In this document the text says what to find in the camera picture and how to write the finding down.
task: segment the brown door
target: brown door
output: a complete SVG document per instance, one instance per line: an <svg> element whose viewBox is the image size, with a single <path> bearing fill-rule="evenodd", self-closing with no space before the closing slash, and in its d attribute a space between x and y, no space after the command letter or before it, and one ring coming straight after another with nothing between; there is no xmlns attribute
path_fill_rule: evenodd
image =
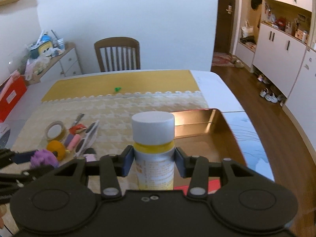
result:
<svg viewBox="0 0 316 237"><path fill-rule="evenodd" d="M214 52L229 52L233 32L234 9L235 0L218 0Z"/></svg>

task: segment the orange ball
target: orange ball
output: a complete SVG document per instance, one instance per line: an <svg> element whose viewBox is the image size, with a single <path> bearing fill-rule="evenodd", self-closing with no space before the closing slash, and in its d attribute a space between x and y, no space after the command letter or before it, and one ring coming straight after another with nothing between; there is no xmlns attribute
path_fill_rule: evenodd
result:
<svg viewBox="0 0 316 237"><path fill-rule="evenodd" d="M50 141L46 147L46 150L50 152L57 152L57 160L61 161L66 156L66 148L59 141Z"/></svg>

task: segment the white bottle cap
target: white bottle cap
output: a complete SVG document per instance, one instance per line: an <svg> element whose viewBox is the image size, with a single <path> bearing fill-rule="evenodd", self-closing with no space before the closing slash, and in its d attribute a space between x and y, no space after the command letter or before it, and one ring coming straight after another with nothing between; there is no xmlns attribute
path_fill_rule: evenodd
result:
<svg viewBox="0 0 316 237"><path fill-rule="evenodd" d="M161 145L174 139L174 115L147 111L132 116L133 139L142 145Z"/></svg>

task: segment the pill bottle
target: pill bottle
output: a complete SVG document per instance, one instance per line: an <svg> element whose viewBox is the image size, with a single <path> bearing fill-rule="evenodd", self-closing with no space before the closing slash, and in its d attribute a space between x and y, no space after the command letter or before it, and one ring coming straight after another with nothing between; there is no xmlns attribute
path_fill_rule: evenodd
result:
<svg viewBox="0 0 316 237"><path fill-rule="evenodd" d="M140 190L172 190L174 115L147 111L132 116L134 156Z"/></svg>

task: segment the yellow bottle neck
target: yellow bottle neck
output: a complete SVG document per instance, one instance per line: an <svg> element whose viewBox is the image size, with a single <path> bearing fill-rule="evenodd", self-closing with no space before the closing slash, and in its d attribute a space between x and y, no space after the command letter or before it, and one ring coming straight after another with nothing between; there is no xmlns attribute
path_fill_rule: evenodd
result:
<svg viewBox="0 0 316 237"><path fill-rule="evenodd" d="M134 146L134 149L139 152L157 154L157 153L164 153L173 149L174 141L161 144L161 145L143 145L143 144L135 142L133 146Z"/></svg>

